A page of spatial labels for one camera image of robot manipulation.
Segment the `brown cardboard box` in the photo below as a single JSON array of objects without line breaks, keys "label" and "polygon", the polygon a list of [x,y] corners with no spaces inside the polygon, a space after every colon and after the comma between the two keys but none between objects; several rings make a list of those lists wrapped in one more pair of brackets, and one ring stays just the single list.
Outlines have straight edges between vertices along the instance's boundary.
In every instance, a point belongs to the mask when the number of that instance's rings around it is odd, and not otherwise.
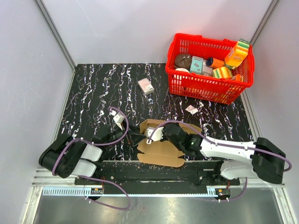
[{"label": "brown cardboard box", "polygon": [[[148,127],[156,128],[162,123],[162,120],[147,119],[140,124],[140,133],[146,136],[145,132]],[[200,153],[200,145],[203,138],[199,135],[201,133],[201,128],[192,124],[189,124],[188,126],[182,124],[178,125],[180,125],[190,136],[187,145],[188,154],[179,151],[167,140],[160,140],[147,144],[146,140],[148,138],[146,137],[137,145],[137,149],[140,151],[140,153],[137,154],[138,160],[147,164],[178,168],[185,163],[185,159],[183,158],[185,155],[190,158],[202,157],[202,154]]]}]

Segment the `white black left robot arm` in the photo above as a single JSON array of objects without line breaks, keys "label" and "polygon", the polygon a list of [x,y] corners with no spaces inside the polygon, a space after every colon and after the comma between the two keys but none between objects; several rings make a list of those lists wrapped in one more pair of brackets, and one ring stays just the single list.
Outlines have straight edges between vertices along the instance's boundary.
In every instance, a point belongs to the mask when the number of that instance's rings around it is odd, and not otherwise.
[{"label": "white black left robot arm", "polygon": [[38,163],[54,176],[85,175],[85,179],[94,185],[101,179],[100,171],[96,170],[97,162],[107,160],[107,148],[113,146],[113,142],[124,139],[133,147],[145,138],[140,128],[132,125],[128,126],[127,132],[121,129],[110,132],[103,127],[91,142],[62,134],[41,154]]}]

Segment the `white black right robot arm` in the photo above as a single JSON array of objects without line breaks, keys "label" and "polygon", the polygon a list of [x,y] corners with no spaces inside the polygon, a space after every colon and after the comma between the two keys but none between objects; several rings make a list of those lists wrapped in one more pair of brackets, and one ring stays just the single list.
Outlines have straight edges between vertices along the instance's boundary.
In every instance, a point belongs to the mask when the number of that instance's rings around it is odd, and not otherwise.
[{"label": "white black right robot arm", "polygon": [[259,137],[250,142],[217,140],[198,131],[187,133],[179,124],[168,123],[162,128],[162,139],[193,158],[223,158],[212,174],[216,184],[223,185],[239,177],[258,177],[268,183],[282,183],[286,155],[266,138]]}]

